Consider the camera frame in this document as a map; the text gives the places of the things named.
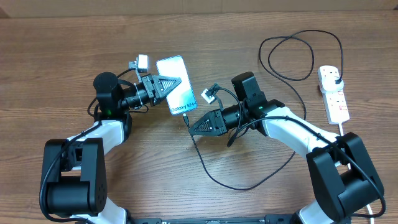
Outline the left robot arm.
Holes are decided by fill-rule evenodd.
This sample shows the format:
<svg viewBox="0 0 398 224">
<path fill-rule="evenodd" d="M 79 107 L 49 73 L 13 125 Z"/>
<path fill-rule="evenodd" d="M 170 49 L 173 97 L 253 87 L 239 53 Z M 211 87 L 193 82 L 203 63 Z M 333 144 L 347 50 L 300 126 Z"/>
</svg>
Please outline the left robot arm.
<svg viewBox="0 0 398 224">
<path fill-rule="evenodd" d="M 96 76 L 98 104 L 94 124 L 66 139 L 45 143 L 39 205 L 46 219 L 75 223 L 133 223 L 125 208 L 107 196 L 104 157 L 124 143 L 132 129 L 133 111 L 158 105 L 181 84 L 179 77 L 145 75 L 138 83 L 111 72 Z"/>
</svg>

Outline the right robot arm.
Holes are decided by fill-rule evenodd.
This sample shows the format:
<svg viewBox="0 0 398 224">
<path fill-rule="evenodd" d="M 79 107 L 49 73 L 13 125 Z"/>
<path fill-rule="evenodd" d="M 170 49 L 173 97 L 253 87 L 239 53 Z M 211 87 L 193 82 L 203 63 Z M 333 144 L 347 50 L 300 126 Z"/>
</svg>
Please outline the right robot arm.
<svg viewBox="0 0 398 224">
<path fill-rule="evenodd" d="M 267 100 L 252 72 L 231 81 L 238 102 L 207 112 L 189 127 L 191 136 L 220 136 L 253 129 L 306 159 L 315 200 L 293 214 L 266 215 L 266 223 L 350 223 L 353 217 L 380 217 L 384 187 L 362 139 L 340 136 L 299 118 L 277 100 Z"/>
</svg>

